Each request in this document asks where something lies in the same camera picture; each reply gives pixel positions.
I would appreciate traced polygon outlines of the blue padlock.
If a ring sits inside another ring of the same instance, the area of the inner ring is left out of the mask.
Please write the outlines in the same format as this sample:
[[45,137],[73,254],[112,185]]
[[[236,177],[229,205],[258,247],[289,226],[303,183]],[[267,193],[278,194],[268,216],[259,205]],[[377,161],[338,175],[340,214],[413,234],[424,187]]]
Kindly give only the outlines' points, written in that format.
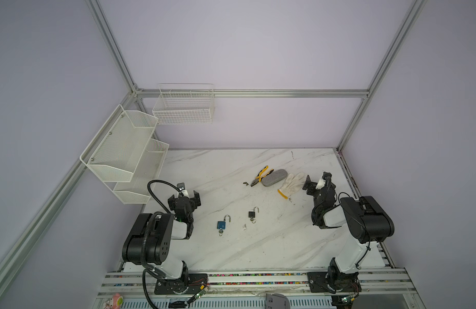
[[224,216],[224,219],[221,220],[221,221],[218,221],[217,222],[217,230],[225,230],[226,229],[226,223],[230,223],[231,222],[231,216],[230,215],[225,215]]

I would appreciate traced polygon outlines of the black padlock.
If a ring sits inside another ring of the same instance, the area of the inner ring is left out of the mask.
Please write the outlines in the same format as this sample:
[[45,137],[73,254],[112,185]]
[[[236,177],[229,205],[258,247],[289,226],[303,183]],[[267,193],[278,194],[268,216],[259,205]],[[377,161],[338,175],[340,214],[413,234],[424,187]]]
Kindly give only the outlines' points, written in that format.
[[248,218],[256,218],[257,213],[260,212],[258,207],[254,207],[252,211],[248,213]]

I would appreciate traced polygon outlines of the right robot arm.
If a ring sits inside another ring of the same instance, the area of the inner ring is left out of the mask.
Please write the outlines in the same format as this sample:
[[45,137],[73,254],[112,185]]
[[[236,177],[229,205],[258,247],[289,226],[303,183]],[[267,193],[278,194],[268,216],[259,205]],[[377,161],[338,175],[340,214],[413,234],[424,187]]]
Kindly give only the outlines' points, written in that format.
[[350,236],[339,254],[331,259],[326,272],[308,274],[312,290],[337,293],[358,287],[361,264],[378,243],[391,237],[395,226],[390,216],[372,196],[353,198],[337,193],[332,174],[323,173],[318,182],[310,177],[302,188],[313,197],[312,224],[319,229],[346,225]]

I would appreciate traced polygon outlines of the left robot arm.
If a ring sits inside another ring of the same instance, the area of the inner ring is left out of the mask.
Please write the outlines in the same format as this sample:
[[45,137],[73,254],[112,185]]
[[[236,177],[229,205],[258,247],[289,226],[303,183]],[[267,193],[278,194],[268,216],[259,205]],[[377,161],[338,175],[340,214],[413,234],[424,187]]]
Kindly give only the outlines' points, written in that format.
[[[168,205],[155,195],[153,184],[164,184],[177,191],[168,198]],[[150,180],[147,183],[150,196],[163,208],[163,211],[140,214],[122,248],[125,263],[141,265],[142,288],[150,308],[157,305],[148,292],[147,277],[156,280],[164,292],[185,294],[192,285],[186,262],[170,257],[173,229],[182,228],[182,236],[177,239],[190,239],[194,230],[194,211],[201,206],[200,194],[194,191],[189,196],[185,184],[173,185],[165,180]]]

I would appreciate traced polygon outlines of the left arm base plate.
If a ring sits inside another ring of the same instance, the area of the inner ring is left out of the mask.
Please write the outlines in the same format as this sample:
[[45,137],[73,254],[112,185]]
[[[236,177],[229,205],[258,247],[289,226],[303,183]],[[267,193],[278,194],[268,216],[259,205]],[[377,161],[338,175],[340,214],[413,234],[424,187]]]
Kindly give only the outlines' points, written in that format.
[[207,274],[183,274],[179,279],[168,279],[157,282],[155,295],[185,295],[196,294],[208,283]]

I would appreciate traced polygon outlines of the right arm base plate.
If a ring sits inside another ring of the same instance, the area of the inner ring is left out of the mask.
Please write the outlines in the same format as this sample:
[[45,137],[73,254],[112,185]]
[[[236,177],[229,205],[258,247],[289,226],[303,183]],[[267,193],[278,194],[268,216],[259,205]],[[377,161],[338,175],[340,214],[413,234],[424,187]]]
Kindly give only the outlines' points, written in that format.
[[358,273],[329,274],[328,272],[309,272],[307,281],[312,293],[349,293],[360,292]]

